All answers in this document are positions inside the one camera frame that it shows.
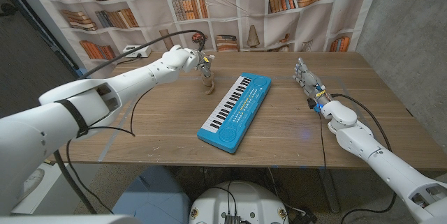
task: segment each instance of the gray wall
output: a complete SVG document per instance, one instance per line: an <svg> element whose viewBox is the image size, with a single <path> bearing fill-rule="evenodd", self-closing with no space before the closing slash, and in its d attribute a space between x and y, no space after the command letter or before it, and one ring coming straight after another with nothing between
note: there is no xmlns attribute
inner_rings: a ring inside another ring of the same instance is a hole
<svg viewBox="0 0 447 224"><path fill-rule="evenodd" d="M373 0L356 52L447 153L447 0Z"/></svg>

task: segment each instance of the printed bookshelf backdrop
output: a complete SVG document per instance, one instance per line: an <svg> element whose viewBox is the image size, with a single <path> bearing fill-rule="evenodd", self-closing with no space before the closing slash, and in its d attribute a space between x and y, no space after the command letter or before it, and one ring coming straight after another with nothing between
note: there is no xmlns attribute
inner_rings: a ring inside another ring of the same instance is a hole
<svg viewBox="0 0 447 224"><path fill-rule="evenodd" d="M354 51L372 0L39 0L91 69L160 36L198 29L207 51ZM184 34L174 44L197 48ZM163 41L152 51L167 50Z"/></svg>

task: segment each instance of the wooden tabletop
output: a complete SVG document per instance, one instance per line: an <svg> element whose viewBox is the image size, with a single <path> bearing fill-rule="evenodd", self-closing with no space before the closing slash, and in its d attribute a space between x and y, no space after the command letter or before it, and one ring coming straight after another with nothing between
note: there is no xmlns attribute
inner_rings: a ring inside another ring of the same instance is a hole
<svg viewBox="0 0 447 224"><path fill-rule="evenodd" d="M135 110L136 137L115 130L71 144L76 163L143 163L148 165L204 165L245 167L322 167L320 119L307 106L302 88L292 79L298 57L318 75L330 93L352 96L379 120L393 151L410 165L423 170L447 168L447 156L409 114L394 93L368 63L354 52L217 52L212 63L216 89L205 95L200 72L182 73L170 84L154 87ZM161 57L116 67L112 76ZM272 78L272 86L259 107L240 146L229 154L197 138L197 131L241 73ZM340 101L358 113L384 146L370 116L345 98ZM129 129L133 103L124 106L113 126ZM367 164L343 150L322 120L327 166L363 168Z"/></svg>

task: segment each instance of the blue toy keyboard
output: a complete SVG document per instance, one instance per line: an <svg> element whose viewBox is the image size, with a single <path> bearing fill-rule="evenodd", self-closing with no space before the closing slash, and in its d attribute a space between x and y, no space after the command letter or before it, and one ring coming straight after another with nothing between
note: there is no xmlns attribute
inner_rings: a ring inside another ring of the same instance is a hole
<svg viewBox="0 0 447 224"><path fill-rule="evenodd" d="M243 73L197 132L197 137L234 153L271 83L268 77Z"/></svg>

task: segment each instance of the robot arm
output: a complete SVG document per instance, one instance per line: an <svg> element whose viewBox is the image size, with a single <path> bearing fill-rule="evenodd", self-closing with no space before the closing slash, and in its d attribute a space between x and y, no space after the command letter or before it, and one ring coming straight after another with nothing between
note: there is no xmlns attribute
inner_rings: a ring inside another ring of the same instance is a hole
<svg viewBox="0 0 447 224"><path fill-rule="evenodd" d="M200 67L202 52L179 45L157 61L108 79L78 80L43 94L41 106L0 119L0 216L8 215L22 184L47 158L69 140L83 140L109 126L125 104L157 84L174 82L180 71Z"/></svg>
<svg viewBox="0 0 447 224"><path fill-rule="evenodd" d="M447 217L447 184L429 179L374 139L357 114L333 100L321 80L299 58L293 78L309 96L309 106L326 119L339 145L363 159L399 196L418 223Z"/></svg>

